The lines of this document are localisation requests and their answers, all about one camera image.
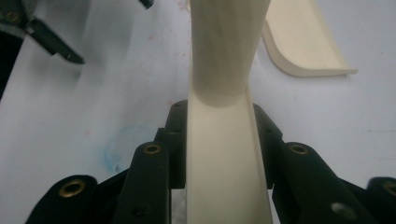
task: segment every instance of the cream plastic part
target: cream plastic part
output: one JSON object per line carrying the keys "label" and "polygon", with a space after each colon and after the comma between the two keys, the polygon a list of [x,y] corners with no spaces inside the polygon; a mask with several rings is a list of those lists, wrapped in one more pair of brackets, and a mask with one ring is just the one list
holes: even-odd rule
{"label": "cream plastic part", "polygon": [[188,224],[272,223],[247,84],[267,7],[262,0],[191,1]]}
{"label": "cream plastic part", "polygon": [[297,77],[356,74],[338,49],[316,0],[272,0],[262,29],[272,61]]}
{"label": "cream plastic part", "polygon": [[245,92],[269,0],[192,0],[192,63],[213,89]]}

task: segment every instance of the screw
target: screw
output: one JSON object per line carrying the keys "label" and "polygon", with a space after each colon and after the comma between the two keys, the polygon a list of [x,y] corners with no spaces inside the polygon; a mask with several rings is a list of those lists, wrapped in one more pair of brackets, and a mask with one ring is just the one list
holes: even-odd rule
{"label": "screw", "polygon": [[294,153],[300,154],[300,155],[305,155],[308,154],[308,149],[306,149],[305,147],[301,147],[301,146],[291,146],[290,150]]}
{"label": "screw", "polygon": [[161,147],[158,145],[148,145],[143,150],[146,154],[154,155],[161,151]]}
{"label": "screw", "polygon": [[150,210],[151,207],[147,203],[137,204],[132,209],[132,215],[139,218],[146,217],[149,215]]}
{"label": "screw", "polygon": [[18,18],[19,18],[18,14],[15,13],[15,12],[13,12],[13,11],[10,11],[10,12],[8,12],[8,13],[6,14],[6,19],[7,19],[9,22],[17,21]]}
{"label": "screw", "polygon": [[343,219],[346,220],[352,221],[358,218],[358,215],[356,215],[355,210],[353,210],[351,207],[343,203],[332,203],[332,210],[339,217],[342,217]]}
{"label": "screw", "polygon": [[382,187],[391,195],[396,196],[396,183],[386,181]]}
{"label": "screw", "polygon": [[85,182],[81,179],[75,179],[64,184],[59,190],[59,196],[71,198],[80,194],[85,189]]}

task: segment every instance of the brass screw hole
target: brass screw hole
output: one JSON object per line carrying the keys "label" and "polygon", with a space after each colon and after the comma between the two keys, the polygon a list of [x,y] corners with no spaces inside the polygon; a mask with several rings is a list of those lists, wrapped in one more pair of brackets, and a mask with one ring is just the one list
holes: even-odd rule
{"label": "brass screw hole", "polygon": [[81,179],[75,179],[64,184],[59,190],[59,196],[70,198],[80,194],[85,189],[85,182]]}
{"label": "brass screw hole", "polygon": [[145,147],[144,152],[149,155],[157,154],[161,151],[161,147],[158,145],[149,145]]}
{"label": "brass screw hole", "polygon": [[18,20],[18,14],[15,12],[8,12],[6,14],[6,19],[10,22],[14,22]]}
{"label": "brass screw hole", "polygon": [[292,147],[290,147],[290,150],[292,152],[300,154],[300,155],[306,155],[309,152],[307,148],[300,147],[300,146],[292,146]]}
{"label": "brass screw hole", "polygon": [[387,181],[383,185],[384,189],[391,195],[396,196],[396,183]]}

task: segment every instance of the blue stain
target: blue stain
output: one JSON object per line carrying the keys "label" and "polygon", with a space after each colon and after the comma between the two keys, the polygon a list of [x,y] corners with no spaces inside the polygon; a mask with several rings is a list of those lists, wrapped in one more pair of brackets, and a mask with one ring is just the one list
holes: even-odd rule
{"label": "blue stain", "polygon": [[106,144],[105,165],[108,171],[119,173],[131,165],[134,152],[143,143],[153,141],[157,128],[148,125],[121,129]]}

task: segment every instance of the black bracket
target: black bracket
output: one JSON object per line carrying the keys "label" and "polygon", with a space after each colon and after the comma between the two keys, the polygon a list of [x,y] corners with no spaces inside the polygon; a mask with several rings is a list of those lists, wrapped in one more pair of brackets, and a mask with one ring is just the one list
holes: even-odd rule
{"label": "black bracket", "polygon": [[[27,223],[171,223],[170,189],[186,184],[187,101],[172,105],[153,142],[135,151],[129,170],[97,185],[74,175],[55,184]],[[396,179],[373,178],[361,189],[338,178],[312,148],[284,143],[254,105],[267,188],[282,224],[395,223]]]}

